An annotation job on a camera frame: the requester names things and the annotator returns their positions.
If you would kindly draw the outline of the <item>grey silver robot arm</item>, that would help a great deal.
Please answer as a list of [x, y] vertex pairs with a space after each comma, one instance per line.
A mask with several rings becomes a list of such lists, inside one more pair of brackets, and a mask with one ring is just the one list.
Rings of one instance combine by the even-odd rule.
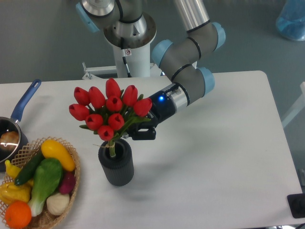
[[210, 21], [201, 0], [177, 0], [175, 6], [187, 38], [179, 44], [164, 40], [151, 49], [156, 25], [143, 11], [140, 0], [81, 0], [76, 4], [88, 29], [103, 31], [112, 46], [118, 77], [148, 77], [150, 63], [154, 62], [171, 81], [148, 99], [139, 96], [133, 87], [118, 93], [121, 110], [113, 113], [105, 108], [100, 112], [106, 122], [99, 131], [102, 139], [153, 140], [159, 123], [214, 88], [213, 74], [195, 64], [224, 44], [224, 29]]

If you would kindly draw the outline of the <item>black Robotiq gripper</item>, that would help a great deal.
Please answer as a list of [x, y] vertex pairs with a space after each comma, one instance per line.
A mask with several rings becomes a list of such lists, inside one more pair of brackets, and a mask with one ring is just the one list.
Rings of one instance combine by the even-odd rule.
[[156, 138], [156, 126], [176, 112], [174, 101], [169, 95], [170, 90], [161, 90], [153, 95], [149, 96], [152, 101], [152, 107], [147, 118], [150, 121], [132, 124], [123, 133], [122, 138], [131, 138], [132, 140], [155, 140]]

